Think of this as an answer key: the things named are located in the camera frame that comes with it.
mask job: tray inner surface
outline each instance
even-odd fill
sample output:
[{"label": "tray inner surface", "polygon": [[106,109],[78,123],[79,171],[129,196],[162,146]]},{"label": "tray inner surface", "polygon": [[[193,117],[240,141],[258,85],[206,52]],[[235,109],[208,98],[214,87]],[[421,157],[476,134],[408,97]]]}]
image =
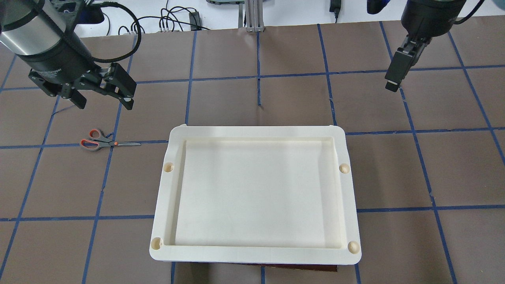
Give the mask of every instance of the tray inner surface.
[{"label": "tray inner surface", "polygon": [[184,151],[174,245],[346,244],[332,139],[200,139]]}]

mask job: tray rim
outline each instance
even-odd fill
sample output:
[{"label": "tray rim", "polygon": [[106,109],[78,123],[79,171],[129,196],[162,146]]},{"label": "tray rim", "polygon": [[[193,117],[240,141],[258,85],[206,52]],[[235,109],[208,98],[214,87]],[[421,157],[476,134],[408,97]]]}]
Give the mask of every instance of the tray rim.
[{"label": "tray rim", "polygon": [[[342,240],[341,248],[165,245],[165,240],[162,237],[167,236],[172,231],[173,220],[169,220],[168,214],[170,212],[168,212],[168,209],[171,208],[169,203],[175,204],[177,199],[177,193],[173,192],[173,188],[177,191],[178,184],[181,181],[177,178],[181,174],[177,165],[180,165],[182,159],[184,159],[185,142],[194,139],[250,140],[252,138],[255,140],[293,140],[293,138],[329,138],[333,140],[338,163],[348,166],[346,168],[347,173],[337,172],[342,188],[342,209],[344,214],[342,224],[345,227],[345,238]],[[149,246],[149,253],[155,260],[346,265],[356,264],[361,259],[361,241],[354,187],[352,185],[352,168],[345,142],[345,132],[338,126],[187,126],[182,124],[170,132],[169,144],[163,161],[164,168],[168,163],[176,166],[172,166],[171,169],[173,170],[170,172],[162,170]],[[172,206],[172,209],[173,215],[178,208]]]}]

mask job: black cable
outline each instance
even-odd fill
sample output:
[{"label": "black cable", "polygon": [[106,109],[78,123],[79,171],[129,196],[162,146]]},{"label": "black cable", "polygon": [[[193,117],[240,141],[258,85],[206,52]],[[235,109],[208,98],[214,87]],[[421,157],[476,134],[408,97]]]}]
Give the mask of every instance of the black cable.
[{"label": "black cable", "polygon": [[[174,19],[175,19],[176,21],[179,21],[179,19],[177,19],[177,16],[175,16],[175,13],[170,12],[168,9],[165,9],[165,8],[162,8],[162,9],[160,10],[160,14],[161,14],[161,16],[162,16],[162,17],[163,17],[163,10],[167,11],[167,13],[168,13],[168,14],[167,14],[167,17],[168,17],[170,14],[172,14],[172,16],[174,16]],[[183,30],[182,30],[182,25],[181,25],[181,23],[179,23],[179,28],[181,28],[181,31],[183,31]]]},{"label": "black cable", "polygon": [[189,13],[190,15],[192,15],[192,17],[193,17],[193,19],[194,19],[194,22],[195,22],[195,23],[198,23],[198,21],[196,20],[196,17],[194,16],[194,14],[193,14],[193,13],[192,13],[192,12],[191,12],[188,8],[185,8],[185,7],[182,7],[182,6],[174,6],[174,7],[172,7],[172,8],[170,9],[170,11],[172,11],[172,10],[173,10],[173,9],[175,9],[175,8],[179,8],[179,9],[180,9],[180,10],[178,10],[178,12],[179,12],[179,11],[182,11],[182,10],[186,10],[186,11],[188,11],[188,13]]},{"label": "black cable", "polygon": [[121,35],[121,29],[122,29],[122,28],[125,28],[125,29],[126,29],[126,32],[127,32],[127,33],[130,33],[130,30],[129,30],[127,27],[125,27],[125,26],[120,26],[120,27],[119,27],[119,30],[118,30],[118,35]]},{"label": "black cable", "polygon": [[109,18],[109,16],[108,16],[107,14],[105,14],[104,12],[102,12],[102,14],[103,14],[104,16],[106,16],[106,17],[107,17],[107,21],[109,22],[109,28],[108,28],[108,30],[107,30],[107,34],[105,35],[105,36],[108,36],[108,35],[109,35],[109,33],[111,32],[111,19],[110,19],[110,18]]},{"label": "black cable", "polygon": [[[117,61],[121,61],[125,58],[128,58],[130,57],[132,54],[134,54],[138,48],[140,47],[140,42],[141,42],[141,33],[139,33],[137,35],[137,42],[135,43],[135,46],[133,47],[133,49],[128,52],[127,54],[125,55],[122,55],[122,56],[119,56],[119,57],[116,57],[116,58],[112,58],[112,59],[101,59],[101,58],[96,58],[96,57],[93,57],[91,55],[89,55],[86,50],[82,50],[81,47],[79,46],[76,46],[74,44],[74,42],[68,38],[68,36],[60,29],[60,27],[54,22],[53,19],[51,19],[51,17],[44,11],[42,10],[41,7],[38,6],[37,3],[35,3],[34,1],[32,0],[24,0],[24,2],[29,5],[32,9],[34,9],[41,17],[42,19],[44,19],[48,24],[49,26],[51,27],[51,29],[59,36],[61,37],[61,39],[71,48],[73,49],[75,52],[77,52],[79,55],[83,56],[84,58],[87,58],[87,59],[90,59],[92,61],[95,61],[95,62],[100,62],[100,63],[112,63],[112,62],[117,62]],[[119,3],[116,3],[116,2],[103,2],[103,3],[99,3],[99,4],[92,4],[90,5],[90,7],[99,7],[99,8],[105,8],[105,7],[114,7],[114,8],[120,8],[121,10],[124,10],[126,13],[128,13],[132,18],[133,18],[133,21],[135,22],[135,24],[137,24],[138,26],[140,26],[140,24],[138,23],[138,19],[137,17],[135,16],[135,14],[130,11],[130,9],[128,9],[127,7],[119,4]]]},{"label": "black cable", "polygon": [[137,28],[137,25],[133,25],[132,31],[135,32],[136,34],[141,33],[142,31],[144,31],[144,33],[145,33],[144,27],[142,27],[142,26],[138,26],[138,27],[139,28]]},{"label": "black cable", "polygon": [[473,14],[475,14],[475,12],[482,6],[482,3],[484,3],[484,0],[480,0],[479,3],[477,3],[475,5],[475,7],[473,8],[473,10],[466,17],[462,18],[459,21],[455,21],[454,25],[463,24],[464,22],[466,22],[466,20],[470,19],[470,17],[472,17]]},{"label": "black cable", "polygon": [[[160,16],[144,16],[144,17],[139,18],[139,20],[140,20],[140,19],[147,19],[147,18],[154,18],[154,19],[162,19],[162,18],[163,18],[163,19],[167,19],[166,17],[160,17]],[[186,22],[181,22],[181,21],[172,20],[172,19],[170,19],[170,18],[169,18],[168,20],[169,20],[169,21],[171,21],[171,22],[174,22],[174,23],[181,23],[181,24],[183,24],[183,25],[188,25],[188,26],[193,26],[193,27],[199,27],[199,28],[202,28],[202,29],[204,29],[204,30],[211,30],[211,29],[206,28],[206,27],[202,27],[202,26],[198,26],[198,25],[193,25],[193,24],[186,23]]]}]

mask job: tray corner hole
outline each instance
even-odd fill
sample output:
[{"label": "tray corner hole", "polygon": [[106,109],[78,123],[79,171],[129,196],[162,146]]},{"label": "tray corner hole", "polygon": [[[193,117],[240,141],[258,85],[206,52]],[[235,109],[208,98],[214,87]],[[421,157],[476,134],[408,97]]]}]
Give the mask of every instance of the tray corner hole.
[{"label": "tray corner hole", "polygon": [[341,164],[338,169],[340,170],[341,173],[347,174],[350,172],[350,166],[347,164]]},{"label": "tray corner hole", "polygon": [[151,248],[153,250],[159,250],[161,245],[163,245],[163,240],[160,237],[156,237],[151,241]]},{"label": "tray corner hole", "polygon": [[164,172],[171,172],[174,170],[174,164],[173,163],[165,163],[163,165],[163,171]]},{"label": "tray corner hole", "polygon": [[360,252],[360,244],[358,244],[358,242],[356,241],[351,241],[349,242],[349,244],[347,245],[347,249],[352,253],[352,254],[357,254],[358,252]]}]

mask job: blue tape line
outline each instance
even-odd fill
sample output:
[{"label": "blue tape line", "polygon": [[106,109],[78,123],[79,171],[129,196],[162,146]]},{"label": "blue tape line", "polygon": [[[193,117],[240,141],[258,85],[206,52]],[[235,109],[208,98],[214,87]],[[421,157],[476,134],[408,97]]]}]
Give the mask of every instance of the blue tape line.
[{"label": "blue tape line", "polygon": [[361,284],[360,266],[357,263],[354,265],[354,270],[356,272],[356,284]]},{"label": "blue tape line", "polygon": [[[154,219],[154,215],[117,215],[99,216],[99,220],[137,220]],[[26,222],[26,221],[79,221],[95,220],[95,216],[63,216],[63,217],[22,217],[22,218],[0,218],[0,222]]]},{"label": "blue tape line", "polygon": [[124,215],[124,216],[99,216],[99,220],[133,220],[133,219],[153,219],[154,215]]},{"label": "blue tape line", "polygon": [[219,80],[242,80],[242,79],[252,79],[256,76],[234,76],[234,77],[216,77],[216,78],[193,78],[195,81],[219,81]]},{"label": "blue tape line", "polygon": [[456,129],[431,129],[431,130],[416,130],[417,133],[438,133],[438,132],[472,132],[472,131],[488,131],[488,128],[456,128]]},{"label": "blue tape line", "polygon": [[[134,43],[132,44],[135,46],[135,41],[136,41],[136,36],[133,38]],[[133,61],[133,55],[130,56],[129,61],[128,61],[128,68],[126,69],[126,72],[129,74],[130,69],[131,69],[131,63]],[[114,124],[114,131],[112,132],[112,137],[115,139],[118,134],[118,126],[119,126],[119,119],[121,117],[121,109],[122,109],[122,104],[118,103],[118,110],[116,113],[116,121]],[[107,159],[107,165],[105,167],[105,173],[104,173],[104,179],[102,182],[102,190],[100,191],[100,196],[98,198],[98,204],[96,206],[96,213],[94,217],[94,222],[93,222],[93,229],[91,230],[91,237],[89,239],[89,246],[88,246],[88,253],[86,255],[86,262],[84,263],[84,271],[82,273],[82,284],[86,283],[86,278],[88,276],[88,268],[89,268],[89,262],[91,260],[91,252],[93,251],[93,244],[94,244],[94,237],[96,235],[96,228],[98,226],[98,220],[100,217],[100,210],[102,209],[102,202],[104,200],[104,189],[107,184],[107,178],[109,177],[109,169],[111,166],[111,161],[112,161],[112,153],[114,152],[114,147],[111,147],[109,149],[109,157]]]},{"label": "blue tape line", "polygon": [[140,144],[162,144],[162,143],[168,143],[168,140],[148,140],[148,141],[132,141],[132,142]]},{"label": "blue tape line", "polygon": [[468,71],[467,71],[465,65],[463,64],[463,59],[461,58],[460,52],[458,51],[458,47],[456,46],[456,43],[454,42],[454,39],[452,38],[451,33],[448,32],[447,34],[449,35],[449,39],[450,39],[450,42],[452,43],[452,46],[454,47],[454,51],[456,51],[456,55],[458,56],[458,60],[461,64],[461,67],[463,68],[463,72],[465,73],[465,77],[467,78],[468,85],[470,86],[470,89],[472,90],[475,100],[477,101],[477,104],[479,105],[479,109],[482,113],[482,116],[484,117],[487,127],[488,127],[489,131],[491,132],[491,136],[493,136],[494,144],[496,145],[498,153],[501,157],[501,161],[503,162],[503,165],[505,165],[505,156],[503,155],[503,151],[501,150],[500,143],[498,142],[498,138],[496,137],[496,134],[494,133],[493,127],[491,126],[491,122],[489,121],[489,118],[487,117],[487,114],[484,110],[484,106],[482,105],[482,103],[479,99],[479,96],[477,95],[477,91],[475,91],[475,87],[473,86],[470,76],[468,75]]},{"label": "blue tape line", "polygon": [[[58,108],[59,102],[60,102],[60,97],[57,97],[56,102],[55,102],[55,106],[53,107],[53,112],[51,112],[51,113],[54,113],[56,111],[56,109]],[[44,145],[45,141],[47,140],[47,135],[49,134],[49,130],[51,129],[51,124],[53,123],[53,119],[54,119],[54,116],[51,115],[51,117],[49,118],[49,123],[47,124],[47,128],[45,130],[44,140],[42,141],[42,145]],[[33,185],[33,179],[35,177],[35,173],[37,172],[37,167],[38,167],[38,164],[40,163],[40,157],[42,156],[43,150],[44,150],[44,148],[40,148],[40,150],[38,151],[37,160],[35,161],[35,165],[33,166],[32,174],[30,176],[30,181],[28,182],[28,187],[26,189],[25,196],[23,198],[23,202],[21,203],[21,208],[19,209],[18,218],[17,218],[18,220],[16,221],[16,224],[14,225],[11,239],[9,240],[9,245],[7,246],[4,260],[2,262],[2,266],[0,267],[0,280],[2,279],[2,275],[4,274],[5,265],[7,264],[7,259],[9,258],[12,244],[14,243],[14,237],[16,236],[16,233],[18,231],[18,226],[19,226],[19,222],[20,222],[19,219],[21,219],[21,217],[23,216],[23,210],[25,209],[26,201],[28,200],[28,195],[30,194],[31,187]]]},{"label": "blue tape line", "polygon": [[79,147],[79,143],[41,145],[42,148]]},{"label": "blue tape line", "polygon": [[261,267],[261,284],[265,284],[266,280],[265,280],[265,267],[262,266]]},{"label": "blue tape line", "polygon": [[260,75],[260,78],[280,78],[280,77],[305,77],[305,76],[322,76],[326,75],[325,72],[317,73],[296,73],[296,74],[272,74],[272,75]]},{"label": "blue tape line", "polygon": [[24,148],[41,148],[41,145],[0,146],[0,149],[24,149]]},{"label": "blue tape line", "polygon": [[321,32],[321,25],[320,24],[317,24],[317,31],[319,33],[319,41],[321,42],[321,50],[323,51],[324,70],[325,70],[325,74],[326,74],[326,83],[328,84],[328,94],[330,96],[331,118],[333,119],[333,125],[337,125],[337,119],[336,119],[336,116],[335,116],[335,106],[333,105],[333,93],[331,91],[330,72],[328,71],[328,60],[326,59],[326,50],[324,48],[323,33]]},{"label": "blue tape line", "polygon": [[397,208],[364,208],[357,209],[358,213],[377,213],[377,212],[410,212],[410,211],[429,211],[433,207],[397,207]]},{"label": "blue tape line", "polygon": [[158,83],[174,83],[174,82],[188,82],[189,79],[173,79],[173,80],[154,80],[154,81],[139,81],[138,84],[158,84]]},{"label": "blue tape line", "polygon": [[170,270],[170,284],[174,284],[175,281],[175,262],[172,262],[172,269]]},{"label": "blue tape line", "polygon": [[438,70],[461,70],[461,67],[412,68],[409,71],[438,71]]},{"label": "blue tape line", "polygon": [[4,81],[2,82],[2,85],[0,86],[0,91],[4,90],[5,83],[7,83],[7,79],[9,77],[9,75],[11,74],[12,67],[14,66],[14,63],[16,62],[16,57],[17,56],[14,55],[14,57],[12,58],[11,64],[9,65],[9,69],[7,70],[7,73],[5,74]]},{"label": "blue tape line", "polygon": [[338,74],[357,74],[357,73],[386,73],[387,70],[356,70],[356,71],[333,71],[329,72],[330,75]]},{"label": "blue tape line", "polygon": [[93,217],[93,229],[91,230],[91,238],[89,239],[88,253],[86,255],[86,262],[84,264],[84,272],[82,274],[82,284],[86,283],[86,278],[88,276],[89,261],[91,260],[91,252],[93,250],[94,237],[96,234],[96,227],[98,226],[98,216],[100,215],[100,209],[102,207],[102,200],[104,198],[104,191],[100,191],[100,197],[98,198],[98,205],[96,206],[96,214]]},{"label": "blue tape line", "polygon": [[382,21],[379,21],[379,25],[380,25],[380,30],[382,31],[382,37],[384,38],[384,41],[386,42],[386,48],[387,48],[387,53],[389,54],[389,59],[393,60],[393,53],[391,52],[391,47],[389,46],[389,41],[387,40],[386,30],[384,29],[384,25],[382,24]]},{"label": "blue tape line", "polygon": [[466,69],[481,69],[481,68],[503,68],[505,64],[501,65],[482,65],[482,66],[465,66]]},{"label": "blue tape line", "polygon": [[[379,22],[379,25],[381,27],[382,35],[383,35],[384,41],[386,43],[386,47],[387,47],[387,50],[388,50],[388,53],[389,53],[389,57],[392,59],[393,58],[393,54],[391,53],[391,48],[389,47],[389,41],[387,40],[386,31],[384,30],[384,25],[382,24],[382,22]],[[401,87],[400,87],[400,94],[401,94],[401,99],[403,100],[403,106],[405,107],[405,112],[407,113],[407,118],[409,119],[409,124],[410,124],[410,127],[411,127],[412,136],[414,137],[414,143],[416,144],[417,154],[419,156],[419,161],[421,162],[421,168],[423,170],[424,179],[426,181],[426,187],[428,188],[428,193],[429,193],[429,196],[430,196],[430,199],[431,199],[432,209],[433,209],[433,213],[435,215],[435,220],[436,220],[436,223],[437,223],[438,232],[440,234],[440,239],[442,241],[442,246],[443,246],[445,258],[447,260],[447,265],[449,267],[449,272],[450,272],[450,275],[451,275],[451,278],[452,278],[452,282],[454,284],[457,284],[458,281],[456,279],[456,274],[455,274],[454,268],[452,266],[452,261],[451,261],[451,258],[450,258],[449,249],[447,248],[447,243],[445,241],[445,235],[444,235],[444,232],[443,232],[442,224],[440,222],[440,217],[438,216],[438,211],[437,211],[437,208],[436,208],[435,198],[432,195],[432,188],[431,188],[430,179],[428,177],[428,172],[426,170],[426,164],[424,163],[423,154],[421,153],[421,147],[419,145],[419,140],[417,138],[416,129],[414,127],[414,122],[412,120],[412,116],[410,114],[409,106],[408,106],[407,101],[406,101],[405,93],[404,93],[404,91],[403,91],[403,89]]]},{"label": "blue tape line", "polygon": [[[490,205],[453,205],[437,206],[437,210],[474,210],[474,209],[505,209],[505,204]],[[412,212],[429,211],[433,207],[392,207],[392,208],[362,208],[357,209],[358,213],[381,213],[381,212]],[[78,221],[94,220],[95,216],[63,216],[63,217],[22,217],[22,218],[0,218],[0,222],[25,222],[25,221]],[[135,219],[153,219],[154,215],[111,215],[99,216],[99,220],[135,220]]]},{"label": "blue tape line", "polygon": [[395,131],[371,131],[371,132],[346,132],[345,135],[353,136],[353,135],[381,135],[381,134],[405,134],[412,133],[411,130],[395,130]]},{"label": "blue tape line", "polygon": [[19,221],[75,221],[75,220],[93,220],[93,216],[71,216],[71,217],[24,217]]},{"label": "blue tape line", "polygon": [[[494,127],[494,130],[505,130],[505,127]],[[457,129],[426,129],[416,130],[416,133],[439,133],[439,132],[470,132],[470,131],[488,131],[489,128],[457,128]],[[370,131],[370,132],[346,132],[345,135],[382,135],[382,134],[405,134],[412,133],[411,130],[388,130],[388,131]],[[168,140],[139,140],[130,141],[140,144],[162,144],[168,143]],[[1,149],[25,149],[25,148],[58,148],[58,147],[79,147],[79,143],[71,144],[45,144],[45,145],[15,145],[0,146]]]},{"label": "blue tape line", "polygon": [[39,87],[18,87],[18,88],[5,88],[4,91],[17,91],[17,90],[40,90]]},{"label": "blue tape line", "polygon": [[438,210],[502,209],[505,204],[438,206]]},{"label": "blue tape line", "polygon": [[261,106],[261,71],[260,71],[260,32],[256,32],[256,60],[257,60],[257,90],[258,90],[258,102],[257,105]]},{"label": "blue tape line", "polygon": [[193,84],[193,68],[194,68],[194,54],[196,50],[196,35],[198,31],[194,31],[193,36],[193,47],[191,51],[191,65],[189,67],[189,80],[188,80],[188,99],[186,102],[186,117],[184,119],[184,123],[188,124],[189,120],[189,104],[191,102],[191,85]]}]

